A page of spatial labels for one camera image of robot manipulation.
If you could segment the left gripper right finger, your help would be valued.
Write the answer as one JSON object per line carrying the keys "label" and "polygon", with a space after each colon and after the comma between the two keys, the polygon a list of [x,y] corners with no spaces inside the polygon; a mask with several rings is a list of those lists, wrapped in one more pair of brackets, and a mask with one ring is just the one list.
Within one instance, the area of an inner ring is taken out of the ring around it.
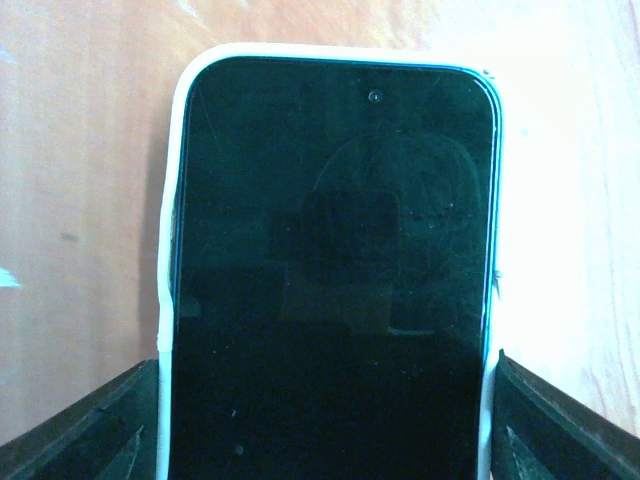
{"label": "left gripper right finger", "polygon": [[505,353],[495,370],[495,479],[637,479],[639,438]]}

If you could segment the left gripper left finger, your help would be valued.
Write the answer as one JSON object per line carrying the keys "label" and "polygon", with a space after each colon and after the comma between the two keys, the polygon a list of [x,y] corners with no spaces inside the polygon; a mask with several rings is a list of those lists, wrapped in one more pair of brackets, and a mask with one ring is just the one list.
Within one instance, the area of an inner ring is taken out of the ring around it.
{"label": "left gripper left finger", "polygon": [[158,361],[145,360],[1,446],[3,479],[153,479]]}

